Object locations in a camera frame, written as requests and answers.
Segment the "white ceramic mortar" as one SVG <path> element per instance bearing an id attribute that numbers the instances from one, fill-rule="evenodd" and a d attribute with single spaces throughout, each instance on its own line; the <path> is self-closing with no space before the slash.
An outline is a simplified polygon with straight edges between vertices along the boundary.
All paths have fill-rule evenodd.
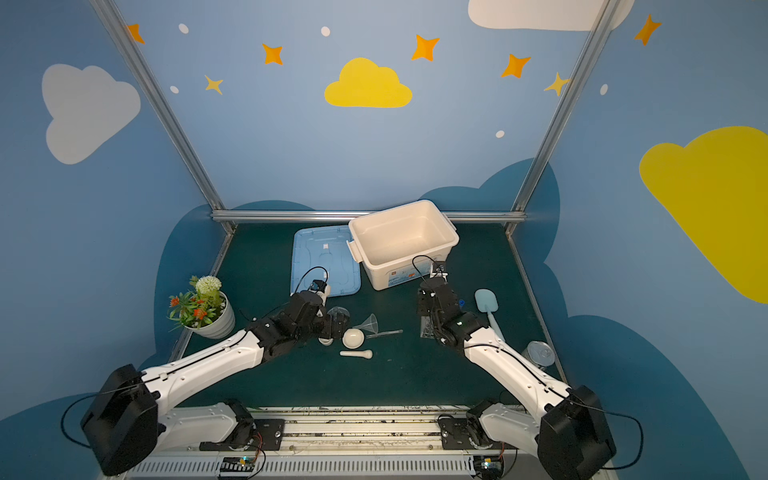
<path id="1" fill-rule="evenodd" d="M 342 343 L 345 348 L 349 350 L 355 350 L 360 348 L 365 341 L 365 334 L 362 330 L 357 328 L 350 328 L 346 330 L 342 337 Z"/>

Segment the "white plastic storage bin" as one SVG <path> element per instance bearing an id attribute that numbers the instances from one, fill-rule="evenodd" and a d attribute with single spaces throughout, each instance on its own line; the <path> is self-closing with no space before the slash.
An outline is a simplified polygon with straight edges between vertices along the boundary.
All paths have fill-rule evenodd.
<path id="1" fill-rule="evenodd" d="M 382 291 L 427 274 L 459 243 L 453 223 L 434 203 L 419 200 L 351 220 L 353 259 Z"/>

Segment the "white ceramic pestle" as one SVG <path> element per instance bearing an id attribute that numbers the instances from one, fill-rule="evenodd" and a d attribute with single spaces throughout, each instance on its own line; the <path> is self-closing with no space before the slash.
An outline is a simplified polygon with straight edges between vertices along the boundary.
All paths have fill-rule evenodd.
<path id="1" fill-rule="evenodd" d="M 373 358 L 373 352 L 371 350 L 346 350 L 346 351 L 340 351 L 339 354 L 342 357 L 348 357 L 348 358 L 362 358 L 366 360 L 370 360 Z"/>

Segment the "clear test tube rack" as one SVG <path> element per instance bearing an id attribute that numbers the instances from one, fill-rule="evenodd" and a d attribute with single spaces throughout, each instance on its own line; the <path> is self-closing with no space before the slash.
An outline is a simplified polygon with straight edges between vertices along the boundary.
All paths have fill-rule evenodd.
<path id="1" fill-rule="evenodd" d="M 420 337 L 422 339 L 433 339 L 434 329 L 432 321 L 428 316 L 422 316 L 420 318 Z"/>

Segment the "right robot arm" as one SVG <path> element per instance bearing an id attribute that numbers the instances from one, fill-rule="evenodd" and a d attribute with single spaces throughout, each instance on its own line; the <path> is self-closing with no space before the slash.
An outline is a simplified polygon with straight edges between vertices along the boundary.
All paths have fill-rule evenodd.
<path id="1" fill-rule="evenodd" d="M 571 387 L 544 373 L 496 334 L 487 320 L 465 312 L 445 278 L 419 285 L 419 313 L 436 341 L 462 354 L 497 380 L 527 410 L 529 419 L 500 403 L 480 410 L 477 421 L 493 442 L 534 455 L 552 479 L 590 479 L 607 470 L 617 447 L 602 406 L 588 387 Z"/>

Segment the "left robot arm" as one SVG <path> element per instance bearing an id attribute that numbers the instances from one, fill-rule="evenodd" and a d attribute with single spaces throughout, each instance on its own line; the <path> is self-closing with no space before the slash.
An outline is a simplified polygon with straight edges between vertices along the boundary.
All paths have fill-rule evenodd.
<path id="1" fill-rule="evenodd" d="M 312 338 L 340 340 L 348 329 L 349 312 L 328 308 L 324 291 L 304 290 L 290 296 L 283 308 L 255 318 L 229 338 L 192 355 L 143 371 L 122 366 L 101 389 L 86 399 L 90 406 L 80 420 L 101 472 L 122 474 L 147 458 L 170 434 L 161 417 L 202 390 L 241 371 L 291 352 Z"/>

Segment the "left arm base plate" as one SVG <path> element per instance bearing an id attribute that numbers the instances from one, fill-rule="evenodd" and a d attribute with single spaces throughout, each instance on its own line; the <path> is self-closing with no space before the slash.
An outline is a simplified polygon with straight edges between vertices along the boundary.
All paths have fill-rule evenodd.
<path id="1" fill-rule="evenodd" d="M 204 441 L 200 451 L 278 451 L 281 447 L 285 421 L 283 419 L 241 420 L 223 440 Z"/>

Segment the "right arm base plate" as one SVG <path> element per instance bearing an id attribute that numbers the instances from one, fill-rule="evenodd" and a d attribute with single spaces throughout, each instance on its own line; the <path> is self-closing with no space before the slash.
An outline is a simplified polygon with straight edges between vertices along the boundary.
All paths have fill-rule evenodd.
<path id="1" fill-rule="evenodd" d="M 476 420 L 451 415 L 440 415 L 436 423 L 443 450 L 499 450 L 516 449 L 515 445 L 491 440 Z"/>

